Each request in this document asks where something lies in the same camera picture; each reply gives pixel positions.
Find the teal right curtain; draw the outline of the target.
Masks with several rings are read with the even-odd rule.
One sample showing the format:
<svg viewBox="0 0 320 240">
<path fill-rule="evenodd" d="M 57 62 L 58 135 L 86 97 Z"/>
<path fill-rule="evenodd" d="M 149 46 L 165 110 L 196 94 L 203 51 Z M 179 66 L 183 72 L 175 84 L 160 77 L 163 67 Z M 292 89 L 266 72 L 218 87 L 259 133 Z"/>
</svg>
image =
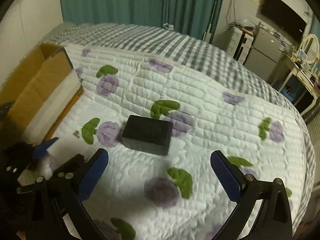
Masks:
<svg viewBox="0 0 320 240">
<path fill-rule="evenodd" d="M 318 40 L 320 41 L 320 22 L 315 15 L 313 15 L 312 18 L 310 33 L 316 35 Z"/>
</svg>

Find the grey small refrigerator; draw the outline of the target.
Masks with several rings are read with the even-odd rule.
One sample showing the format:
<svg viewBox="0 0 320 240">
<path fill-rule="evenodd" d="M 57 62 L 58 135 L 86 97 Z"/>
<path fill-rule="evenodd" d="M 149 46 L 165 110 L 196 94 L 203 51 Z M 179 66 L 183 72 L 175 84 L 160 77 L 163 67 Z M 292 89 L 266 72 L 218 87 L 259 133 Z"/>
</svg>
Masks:
<svg viewBox="0 0 320 240">
<path fill-rule="evenodd" d="M 267 82 L 284 50 L 281 44 L 280 39 L 259 28 L 244 66 Z"/>
</svg>

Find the black wall television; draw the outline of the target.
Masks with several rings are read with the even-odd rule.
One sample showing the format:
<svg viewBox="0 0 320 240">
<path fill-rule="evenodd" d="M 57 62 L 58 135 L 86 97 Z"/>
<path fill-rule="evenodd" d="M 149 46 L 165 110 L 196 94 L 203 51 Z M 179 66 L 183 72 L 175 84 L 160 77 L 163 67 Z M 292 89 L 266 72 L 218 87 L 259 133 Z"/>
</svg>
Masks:
<svg viewBox="0 0 320 240">
<path fill-rule="evenodd" d="M 282 0 L 264 0 L 260 12 L 296 42 L 301 42 L 307 23 Z"/>
</svg>

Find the white floral quilt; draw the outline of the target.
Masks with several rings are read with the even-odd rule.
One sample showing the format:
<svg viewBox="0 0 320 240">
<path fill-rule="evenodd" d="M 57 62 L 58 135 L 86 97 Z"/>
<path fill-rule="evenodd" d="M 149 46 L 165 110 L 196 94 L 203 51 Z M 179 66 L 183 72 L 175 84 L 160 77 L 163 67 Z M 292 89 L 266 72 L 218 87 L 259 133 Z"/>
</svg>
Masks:
<svg viewBox="0 0 320 240">
<path fill-rule="evenodd" d="M 235 208 L 210 166 L 220 150 L 257 179 L 280 178 L 296 227 L 304 213 L 308 132 L 299 114 L 240 93 L 156 54 L 68 44 L 84 94 L 61 122 L 58 141 L 36 172 L 49 178 L 81 153 L 104 148 L 109 163 L 84 207 L 112 239 L 209 239 Z M 121 140 L 131 115 L 172 123 L 169 152 Z"/>
</svg>

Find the white oval mirror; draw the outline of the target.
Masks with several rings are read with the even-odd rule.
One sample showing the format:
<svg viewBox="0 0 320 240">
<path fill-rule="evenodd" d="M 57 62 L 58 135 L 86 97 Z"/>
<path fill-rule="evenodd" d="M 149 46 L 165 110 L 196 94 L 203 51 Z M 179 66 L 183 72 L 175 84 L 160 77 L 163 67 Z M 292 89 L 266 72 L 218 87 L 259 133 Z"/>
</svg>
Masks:
<svg viewBox="0 0 320 240">
<path fill-rule="evenodd" d="M 313 64 L 319 59 L 319 39 L 315 34 L 305 36 L 299 46 L 305 54 L 303 62 Z"/>
</svg>

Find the white suitcase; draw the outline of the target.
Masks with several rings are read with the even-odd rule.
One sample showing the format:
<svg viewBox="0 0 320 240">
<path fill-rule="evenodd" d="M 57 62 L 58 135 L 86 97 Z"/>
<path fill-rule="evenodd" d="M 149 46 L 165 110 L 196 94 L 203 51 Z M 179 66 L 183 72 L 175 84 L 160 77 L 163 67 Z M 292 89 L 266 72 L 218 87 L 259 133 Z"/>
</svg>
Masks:
<svg viewBox="0 0 320 240">
<path fill-rule="evenodd" d="M 253 40 L 254 37 L 245 30 L 239 29 L 238 27 L 231 27 L 229 29 L 229 41 L 226 46 L 227 55 L 244 64 Z"/>
</svg>

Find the black rectangular box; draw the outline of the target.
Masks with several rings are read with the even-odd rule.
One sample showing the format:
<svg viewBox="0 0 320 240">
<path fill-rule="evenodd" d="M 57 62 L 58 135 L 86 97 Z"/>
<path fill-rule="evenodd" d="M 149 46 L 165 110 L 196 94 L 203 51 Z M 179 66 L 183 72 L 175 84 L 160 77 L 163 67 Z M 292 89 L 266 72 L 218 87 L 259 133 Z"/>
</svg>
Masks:
<svg viewBox="0 0 320 240">
<path fill-rule="evenodd" d="M 173 124 L 169 121 L 130 115 L 123 129 L 123 144 L 132 150 L 166 156 Z"/>
</svg>

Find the brown cardboard box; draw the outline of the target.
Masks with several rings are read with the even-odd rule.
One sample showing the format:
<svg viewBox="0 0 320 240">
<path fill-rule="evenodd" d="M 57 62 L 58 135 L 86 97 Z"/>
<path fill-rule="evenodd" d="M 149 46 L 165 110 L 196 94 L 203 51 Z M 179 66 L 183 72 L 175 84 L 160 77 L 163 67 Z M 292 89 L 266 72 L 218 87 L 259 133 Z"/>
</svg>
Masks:
<svg viewBox="0 0 320 240">
<path fill-rule="evenodd" d="M 65 48 L 38 46 L 1 89 L 1 147 L 41 143 L 80 89 Z"/>
</svg>

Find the teal curtain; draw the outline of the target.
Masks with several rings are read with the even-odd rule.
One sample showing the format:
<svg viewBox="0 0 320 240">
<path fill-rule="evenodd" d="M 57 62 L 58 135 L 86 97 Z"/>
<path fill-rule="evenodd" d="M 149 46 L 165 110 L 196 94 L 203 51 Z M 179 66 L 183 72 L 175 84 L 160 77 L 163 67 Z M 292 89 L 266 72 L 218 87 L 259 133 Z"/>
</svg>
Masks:
<svg viewBox="0 0 320 240">
<path fill-rule="evenodd" d="M 119 23 L 163 27 L 201 39 L 215 32 L 222 0 L 60 0 L 63 19 L 75 24 Z"/>
<path fill-rule="evenodd" d="M 312 18 L 310 33 L 316 35 L 318 40 L 320 41 L 320 22 L 315 15 L 313 15 Z"/>
</svg>

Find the white dressing table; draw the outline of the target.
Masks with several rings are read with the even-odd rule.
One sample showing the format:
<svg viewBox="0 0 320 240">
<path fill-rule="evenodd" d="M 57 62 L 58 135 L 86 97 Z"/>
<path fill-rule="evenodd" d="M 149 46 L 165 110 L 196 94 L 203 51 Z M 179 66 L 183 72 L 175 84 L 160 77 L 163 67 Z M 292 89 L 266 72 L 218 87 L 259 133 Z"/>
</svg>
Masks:
<svg viewBox="0 0 320 240">
<path fill-rule="evenodd" d="M 285 86 L 289 82 L 292 76 L 294 76 L 299 81 L 300 85 L 298 87 L 303 86 L 304 91 L 300 94 L 299 97 L 293 98 L 292 95 L 289 96 L 289 98 L 293 98 L 293 101 L 291 103 L 293 103 L 295 107 L 300 105 L 300 108 L 298 109 L 298 111 L 300 115 L 303 116 L 304 114 L 308 113 L 308 111 L 310 111 L 316 105 L 316 102 L 319 98 L 319 90 L 311 81 L 311 78 L 307 76 L 306 71 L 302 70 L 302 68 L 299 68 L 288 55 L 284 55 L 281 57 L 281 59 L 278 62 L 278 66 L 284 67 L 290 70 L 287 77 L 279 87 L 278 92 L 282 92 L 283 90 L 285 90 Z M 309 105 L 305 103 L 302 108 L 302 100 L 306 95 L 306 93 L 310 94 L 310 96 L 312 97 L 312 101 L 310 102 Z"/>
</svg>

